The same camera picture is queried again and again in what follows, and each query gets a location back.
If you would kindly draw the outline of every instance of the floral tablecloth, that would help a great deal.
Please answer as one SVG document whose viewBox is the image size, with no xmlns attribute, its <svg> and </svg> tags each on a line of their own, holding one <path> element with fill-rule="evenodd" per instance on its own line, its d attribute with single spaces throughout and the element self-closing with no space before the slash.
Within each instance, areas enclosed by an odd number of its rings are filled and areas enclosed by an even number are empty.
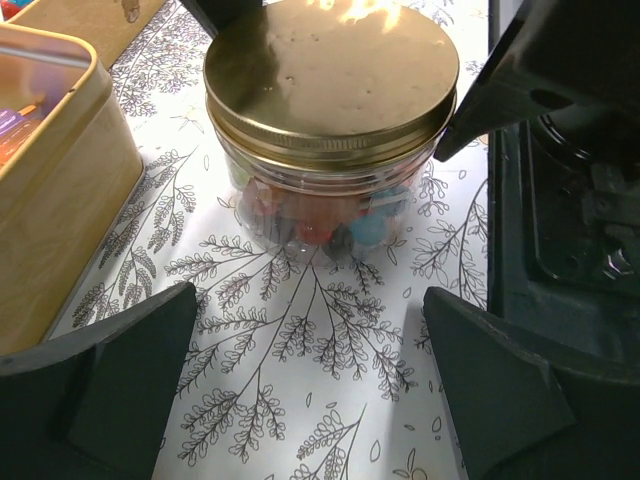
<svg viewBox="0 0 640 480">
<path fill-rule="evenodd" d="M 400 3 L 457 45 L 462 97 L 487 55 L 487 1 Z M 204 110 L 209 42 L 168 0 L 113 67 L 147 170 L 54 336 L 196 284 L 156 480 L 465 478 L 421 308 L 432 285 L 485 305 L 486 140 L 428 165 L 403 234 L 369 263 L 292 265 L 236 221 Z"/>
</svg>

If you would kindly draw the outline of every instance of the yellow metal container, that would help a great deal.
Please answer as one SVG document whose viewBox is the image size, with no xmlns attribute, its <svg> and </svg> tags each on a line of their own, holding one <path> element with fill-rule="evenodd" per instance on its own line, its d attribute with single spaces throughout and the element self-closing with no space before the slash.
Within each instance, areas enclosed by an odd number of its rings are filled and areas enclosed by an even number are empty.
<svg viewBox="0 0 640 480">
<path fill-rule="evenodd" d="M 0 355 L 39 343 L 142 174 L 83 40 L 0 24 L 0 108 L 48 115 L 0 169 Z"/>
</svg>

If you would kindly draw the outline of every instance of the tablecloth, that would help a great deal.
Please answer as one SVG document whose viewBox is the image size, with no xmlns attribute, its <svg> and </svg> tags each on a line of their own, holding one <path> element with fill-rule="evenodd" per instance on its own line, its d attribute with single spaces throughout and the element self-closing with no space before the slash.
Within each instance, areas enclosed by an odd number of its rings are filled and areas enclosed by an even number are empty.
<svg viewBox="0 0 640 480">
<path fill-rule="evenodd" d="M 462 98 L 487 56 L 487 1 L 400 3 L 453 39 Z M 429 286 L 485 306 L 486 139 L 428 164 L 402 234 L 370 261 L 293 265 L 236 220 L 204 109 L 209 43 L 168 0 L 113 66 L 146 172 L 54 336 L 197 286 L 156 480 L 466 478 L 421 308 Z"/>
</svg>

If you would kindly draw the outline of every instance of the blue candy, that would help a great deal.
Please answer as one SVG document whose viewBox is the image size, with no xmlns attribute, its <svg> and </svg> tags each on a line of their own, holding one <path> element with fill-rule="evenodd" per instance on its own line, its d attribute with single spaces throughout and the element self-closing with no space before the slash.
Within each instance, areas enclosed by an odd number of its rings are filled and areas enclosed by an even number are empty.
<svg viewBox="0 0 640 480">
<path fill-rule="evenodd" d="M 381 200 L 388 197 L 393 197 L 396 195 L 404 196 L 403 200 L 399 202 L 390 203 L 388 205 L 381 205 L 379 207 L 375 207 L 374 211 L 386 216 L 386 217 L 394 217 L 401 213 L 407 206 L 407 198 L 409 197 L 409 189 L 404 185 L 396 185 L 393 188 L 389 188 L 387 190 L 383 190 L 382 192 L 378 192 L 373 194 L 373 201 Z"/>
<path fill-rule="evenodd" d="M 376 212 L 358 218 L 349 228 L 353 234 L 353 240 L 368 247 L 379 244 L 387 236 L 385 216 Z"/>
</svg>

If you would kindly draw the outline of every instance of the glass jar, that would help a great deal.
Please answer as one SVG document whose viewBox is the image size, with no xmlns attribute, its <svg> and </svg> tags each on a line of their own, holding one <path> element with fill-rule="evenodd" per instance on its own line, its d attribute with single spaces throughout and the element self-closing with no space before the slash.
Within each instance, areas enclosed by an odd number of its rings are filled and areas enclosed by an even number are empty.
<svg viewBox="0 0 640 480">
<path fill-rule="evenodd" d="M 456 106 L 456 49 L 391 2 L 282 0 L 205 59 L 207 111 L 252 239 L 314 265 L 393 241 Z"/>
</svg>

